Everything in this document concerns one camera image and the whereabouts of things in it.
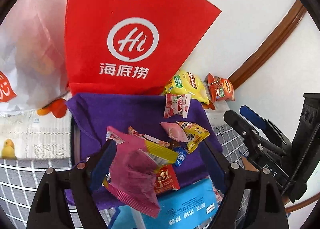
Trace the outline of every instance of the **blue snack package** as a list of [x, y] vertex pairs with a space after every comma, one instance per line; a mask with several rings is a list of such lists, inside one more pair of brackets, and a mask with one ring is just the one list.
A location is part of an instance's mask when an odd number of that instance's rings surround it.
[[158, 198], [161, 211], [157, 218], [142, 214], [146, 228], [195, 228], [217, 212], [217, 200], [210, 179]]
[[186, 156], [188, 154], [188, 151], [183, 147], [174, 147], [173, 150], [179, 154], [174, 165], [181, 166], [182, 162], [184, 161], [184, 159], [186, 158]]

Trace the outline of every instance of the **gray grid cloth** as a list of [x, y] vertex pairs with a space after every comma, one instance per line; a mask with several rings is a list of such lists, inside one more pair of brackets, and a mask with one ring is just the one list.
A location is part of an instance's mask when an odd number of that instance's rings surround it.
[[[240, 152], [246, 154], [247, 148], [243, 140], [230, 126], [222, 125], [215, 128], [215, 133], [222, 145], [223, 154], [229, 162], [237, 162], [243, 166]], [[72, 167], [71, 159], [55, 159], [44, 161], [22, 161], [0, 159], [0, 205], [17, 229], [25, 229], [30, 206], [39, 182], [49, 167], [56, 171], [67, 170]], [[235, 226], [244, 217], [248, 203], [249, 191], [244, 192], [242, 205], [238, 212]], [[77, 210], [69, 206], [75, 228], [82, 228]], [[100, 211], [104, 221], [108, 225], [111, 221], [114, 209]], [[197, 229], [205, 229], [210, 220], [205, 221]]]

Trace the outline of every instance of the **hi logo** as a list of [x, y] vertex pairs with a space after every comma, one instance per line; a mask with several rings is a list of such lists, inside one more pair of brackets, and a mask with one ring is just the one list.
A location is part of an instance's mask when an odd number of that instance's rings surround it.
[[131, 17], [117, 23], [108, 34], [107, 46], [110, 53], [124, 62], [146, 59], [156, 49], [159, 33], [150, 21]]

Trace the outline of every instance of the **yellow duck print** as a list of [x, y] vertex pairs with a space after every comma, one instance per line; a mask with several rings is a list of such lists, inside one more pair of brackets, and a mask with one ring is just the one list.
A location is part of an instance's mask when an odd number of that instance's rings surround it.
[[5, 159], [17, 159], [14, 153], [14, 143], [11, 139], [7, 139], [4, 142], [1, 156]]

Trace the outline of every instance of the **purple towel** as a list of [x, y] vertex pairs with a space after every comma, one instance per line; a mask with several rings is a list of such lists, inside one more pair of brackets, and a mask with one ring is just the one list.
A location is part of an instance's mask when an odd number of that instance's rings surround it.
[[[206, 140], [212, 143], [217, 151], [222, 152], [201, 103], [194, 99], [191, 100], [186, 119], [178, 115], [163, 118], [165, 96], [79, 93], [66, 104], [81, 130], [81, 159], [100, 150], [106, 140], [107, 126], [113, 126], [123, 133], [127, 133], [128, 127], [132, 126], [140, 134], [169, 141], [167, 133], [159, 123], [175, 121], [195, 122], [207, 129], [210, 135]], [[187, 155], [181, 166], [173, 168], [180, 187], [208, 176], [198, 149]], [[66, 196], [69, 204], [74, 205], [70, 190], [66, 191]], [[124, 205], [103, 186], [93, 192], [92, 197], [100, 210]]]

